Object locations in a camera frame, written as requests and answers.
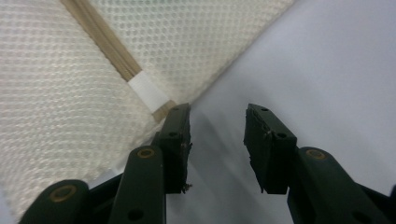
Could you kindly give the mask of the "pale lavender table mat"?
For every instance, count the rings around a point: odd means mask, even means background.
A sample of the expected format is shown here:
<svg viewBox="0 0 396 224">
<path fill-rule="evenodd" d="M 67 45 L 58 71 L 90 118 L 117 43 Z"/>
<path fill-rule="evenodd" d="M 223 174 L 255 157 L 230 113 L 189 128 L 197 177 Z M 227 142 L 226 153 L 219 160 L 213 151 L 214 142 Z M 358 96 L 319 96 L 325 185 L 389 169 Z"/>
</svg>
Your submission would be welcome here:
<svg viewBox="0 0 396 224">
<path fill-rule="evenodd" d="M 291 224 L 261 192 L 243 143 L 249 104 L 271 109 L 300 146 L 329 151 L 352 178 L 396 185 L 396 0 L 294 0 L 191 105 L 190 190 L 168 224 Z"/>
</svg>

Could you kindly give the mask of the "clear plastic bag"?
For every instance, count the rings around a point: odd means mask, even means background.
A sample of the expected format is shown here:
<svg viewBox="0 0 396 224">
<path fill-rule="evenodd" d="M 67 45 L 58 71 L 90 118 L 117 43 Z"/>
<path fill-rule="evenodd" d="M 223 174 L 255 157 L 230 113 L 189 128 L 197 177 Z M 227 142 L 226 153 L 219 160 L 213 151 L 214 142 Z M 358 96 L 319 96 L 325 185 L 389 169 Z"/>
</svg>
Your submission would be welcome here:
<svg viewBox="0 0 396 224">
<path fill-rule="evenodd" d="M 92 181 L 294 0 L 0 0 L 0 190 L 14 219 Z"/>
</svg>

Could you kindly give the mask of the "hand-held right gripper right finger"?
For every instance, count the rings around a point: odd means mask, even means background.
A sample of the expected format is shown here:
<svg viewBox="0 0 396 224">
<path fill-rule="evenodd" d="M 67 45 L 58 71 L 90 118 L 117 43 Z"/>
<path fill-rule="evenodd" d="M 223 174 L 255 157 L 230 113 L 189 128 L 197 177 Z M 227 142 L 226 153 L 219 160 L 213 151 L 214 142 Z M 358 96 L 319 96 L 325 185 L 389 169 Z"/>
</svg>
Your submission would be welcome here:
<svg viewBox="0 0 396 224">
<path fill-rule="evenodd" d="M 261 191 L 287 193 L 289 159 L 296 144 L 297 137 L 270 109 L 247 106 L 244 145 Z"/>
</svg>

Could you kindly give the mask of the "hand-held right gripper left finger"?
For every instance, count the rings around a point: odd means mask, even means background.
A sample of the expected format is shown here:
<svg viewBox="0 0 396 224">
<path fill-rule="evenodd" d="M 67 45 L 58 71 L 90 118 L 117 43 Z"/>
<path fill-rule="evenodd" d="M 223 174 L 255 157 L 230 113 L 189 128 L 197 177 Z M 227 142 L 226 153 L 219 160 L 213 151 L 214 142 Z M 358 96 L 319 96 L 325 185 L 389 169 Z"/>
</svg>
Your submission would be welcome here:
<svg viewBox="0 0 396 224">
<path fill-rule="evenodd" d="M 163 153 L 164 191 L 167 194 L 186 191 L 188 157 L 192 146 L 190 112 L 189 104 L 172 107 L 152 142 Z"/>
</svg>

